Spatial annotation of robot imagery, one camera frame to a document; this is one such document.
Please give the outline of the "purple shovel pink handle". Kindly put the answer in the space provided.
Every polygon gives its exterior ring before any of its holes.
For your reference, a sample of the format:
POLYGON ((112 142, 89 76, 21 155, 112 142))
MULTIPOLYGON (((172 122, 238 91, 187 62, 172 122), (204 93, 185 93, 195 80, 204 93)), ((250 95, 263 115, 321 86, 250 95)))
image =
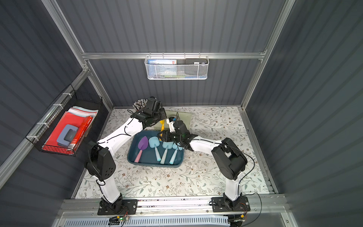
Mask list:
POLYGON ((140 150, 134 160, 135 163, 139 163, 141 155, 145 149, 148 148, 148 138, 144 136, 138 143, 138 149, 140 150))

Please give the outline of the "teal plastic storage tray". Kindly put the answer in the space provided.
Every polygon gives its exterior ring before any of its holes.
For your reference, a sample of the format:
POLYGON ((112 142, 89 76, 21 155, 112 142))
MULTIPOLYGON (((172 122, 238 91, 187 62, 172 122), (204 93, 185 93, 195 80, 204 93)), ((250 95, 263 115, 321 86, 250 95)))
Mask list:
POLYGON ((183 148, 179 148, 179 150, 176 153, 174 162, 172 164, 170 164, 171 159, 174 157, 174 152, 175 149, 173 147, 171 147, 170 149, 168 149, 167 154, 166 154, 166 159, 164 161, 163 164, 160 163, 160 161, 158 161, 158 157, 160 157, 160 159, 163 157, 165 148, 163 147, 163 142, 160 142, 160 145, 157 147, 151 147, 150 144, 147 144, 147 148, 145 150, 143 150, 140 159, 138 162, 135 162, 135 159, 137 158, 139 152, 140 152, 140 148, 139 148, 139 142, 142 140, 142 138, 147 137, 147 139, 149 140, 152 137, 156 137, 158 134, 158 131, 142 131, 139 132, 138 134, 136 134, 131 142, 131 146, 129 148, 129 152, 127 155, 127 160, 129 163, 134 164, 134 165, 139 165, 139 166, 152 166, 152 167, 168 167, 168 168, 177 168, 179 167, 184 159, 184 149, 183 148))

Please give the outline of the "yellow toy shovel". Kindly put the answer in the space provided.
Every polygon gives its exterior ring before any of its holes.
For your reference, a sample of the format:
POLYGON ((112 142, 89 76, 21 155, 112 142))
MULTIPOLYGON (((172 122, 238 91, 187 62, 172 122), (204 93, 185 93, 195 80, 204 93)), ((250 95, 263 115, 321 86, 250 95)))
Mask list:
POLYGON ((159 138, 160 141, 162 141, 163 140, 164 127, 165 127, 165 120, 161 120, 160 124, 161 124, 161 130, 160 130, 160 133, 158 134, 158 138, 159 138))

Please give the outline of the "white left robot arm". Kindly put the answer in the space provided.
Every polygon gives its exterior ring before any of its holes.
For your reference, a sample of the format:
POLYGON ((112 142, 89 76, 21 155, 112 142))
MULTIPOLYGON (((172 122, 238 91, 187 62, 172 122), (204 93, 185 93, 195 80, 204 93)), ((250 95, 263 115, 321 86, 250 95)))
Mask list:
POLYGON ((114 205, 122 199, 113 176, 116 170, 115 153, 134 135, 164 119, 166 112, 161 101, 151 96, 117 130, 97 142, 89 143, 85 167, 96 179, 104 202, 114 205))

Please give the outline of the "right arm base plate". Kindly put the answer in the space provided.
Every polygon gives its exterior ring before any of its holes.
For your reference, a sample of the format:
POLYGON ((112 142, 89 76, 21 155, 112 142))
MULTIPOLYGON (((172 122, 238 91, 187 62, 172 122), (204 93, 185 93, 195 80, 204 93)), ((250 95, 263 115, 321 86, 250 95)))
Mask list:
POLYGON ((235 201, 228 197, 212 197, 209 205, 212 206, 213 212, 249 212, 251 210, 248 198, 239 196, 235 201))

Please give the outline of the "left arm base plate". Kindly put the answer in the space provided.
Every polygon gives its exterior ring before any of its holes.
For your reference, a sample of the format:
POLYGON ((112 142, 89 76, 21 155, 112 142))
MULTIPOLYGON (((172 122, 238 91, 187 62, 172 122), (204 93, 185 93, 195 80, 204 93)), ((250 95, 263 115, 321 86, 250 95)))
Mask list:
POLYGON ((138 200, 118 199, 115 203, 109 203, 105 199, 101 199, 97 214, 99 216, 106 215, 134 215, 136 214, 138 200))

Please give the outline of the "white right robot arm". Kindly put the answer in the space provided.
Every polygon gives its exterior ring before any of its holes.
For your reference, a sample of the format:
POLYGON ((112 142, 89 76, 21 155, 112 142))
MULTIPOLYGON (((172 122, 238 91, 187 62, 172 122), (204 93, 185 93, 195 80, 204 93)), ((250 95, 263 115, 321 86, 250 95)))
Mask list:
POLYGON ((222 175, 226 178, 224 196, 230 201, 236 201, 240 196, 239 183, 248 160, 230 138, 221 141, 209 140, 190 133, 183 121, 175 121, 158 134, 163 142, 174 142, 176 145, 190 150, 211 155, 222 175))

